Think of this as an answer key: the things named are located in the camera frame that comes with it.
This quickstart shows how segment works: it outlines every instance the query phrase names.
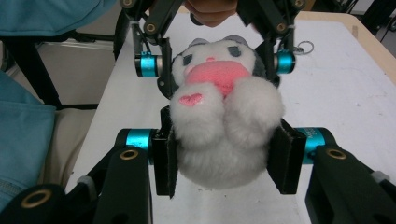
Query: white surface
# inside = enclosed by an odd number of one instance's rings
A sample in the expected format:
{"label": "white surface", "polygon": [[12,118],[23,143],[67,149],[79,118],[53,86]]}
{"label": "white surface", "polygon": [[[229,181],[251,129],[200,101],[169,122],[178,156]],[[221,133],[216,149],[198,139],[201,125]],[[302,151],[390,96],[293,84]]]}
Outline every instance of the white surface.
{"label": "white surface", "polygon": [[[218,40],[241,35],[251,47],[261,38],[231,18],[211,29],[190,23],[177,15],[169,31],[174,55],[195,37]],[[396,140],[396,89],[348,30],[337,22],[298,21],[296,43],[310,40],[315,50],[297,57],[297,66],[283,76],[280,90],[293,127],[326,127],[339,145],[375,170],[396,178],[393,161]],[[125,43],[95,114],[67,190],[112,148],[122,128],[159,128],[160,109],[167,100],[157,90],[155,79],[138,78],[134,70],[131,37]],[[299,192],[282,196],[263,174],[238,189],[212,191],[178,176],[173,200],[155,195],[155,223],[310,223],[304,204],[311,166],[304,166]]]}

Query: plush toy ear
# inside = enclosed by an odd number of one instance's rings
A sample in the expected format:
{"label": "plush toy ear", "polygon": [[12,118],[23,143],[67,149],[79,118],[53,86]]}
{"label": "plush toy ear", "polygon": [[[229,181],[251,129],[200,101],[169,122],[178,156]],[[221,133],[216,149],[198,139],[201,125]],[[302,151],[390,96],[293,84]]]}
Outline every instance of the plush toy ear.
{"label": "plush toy ear", "polygon": [[195,46],[195,45],[203,45],[203,44],[208,44],[209,41],[202,39],[202,38],[196,38],[194,39],[190,44],[189,47]]}
{"label": "plush toy ear", "polygon": [[229,35],[229,36],[225,37],[223,40],[232,40],[238,44],[248,46],[248,42],[244,39],[244,37],[239,36],[239,35]]}

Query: pink heart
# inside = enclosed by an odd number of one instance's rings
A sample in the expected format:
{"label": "pink heart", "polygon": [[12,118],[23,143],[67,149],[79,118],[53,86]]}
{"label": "pink heart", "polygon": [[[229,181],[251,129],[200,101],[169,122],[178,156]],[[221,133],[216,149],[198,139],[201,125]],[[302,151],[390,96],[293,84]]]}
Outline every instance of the pink heart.
{"label": "pink heart", "polygon": [[201,102],[202,100],[202,94],[201,93],[195,93],[193,95],[185,95],[180,97],[180,99],[178,99],[178,101],[186,106],[194,106],[196,104],[198,104],[199,102]]}

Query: fluffy white fur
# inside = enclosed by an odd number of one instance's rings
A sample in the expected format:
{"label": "fluffy white fur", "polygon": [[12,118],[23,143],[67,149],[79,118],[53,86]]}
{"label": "fluffy white fur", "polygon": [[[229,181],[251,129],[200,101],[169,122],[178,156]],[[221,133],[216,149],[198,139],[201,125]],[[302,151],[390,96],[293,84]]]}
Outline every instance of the fluffy white fur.
{"label": "fluffy white fur", "polygon": [[[227,51],[238,46],[242,54]],[[192,54],[188,65],[183,57]],[[266,167],[267,144],[284,114],[278,90],[260,77],[241,77],[233,91],[223,96],[211,82],[185,84],[188,66],[204,63],[207,57],[239,62],[251,73],[255,56],[249,47],[232,40],[188,48],[175,58],[173,73],[179,89],[171,99],[171,119],[178,140],[177,164],[191,181],[210,189],[246,185]],[[196,93],[195,105],[180,102]]]}

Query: plush toy face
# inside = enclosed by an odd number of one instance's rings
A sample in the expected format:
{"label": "plush toy face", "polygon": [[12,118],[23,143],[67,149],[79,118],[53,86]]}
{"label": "plush toy face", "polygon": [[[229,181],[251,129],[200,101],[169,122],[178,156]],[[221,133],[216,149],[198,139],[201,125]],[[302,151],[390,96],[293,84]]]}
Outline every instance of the plush toy face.
{"label": "plush toy face", "polygon": [[191,181],[227,189],[265,169],[267,144],[284,109],[258,61],[238,36],[214,43],[198,39],[174,59],[179,88],[170,113],[177,165]]}

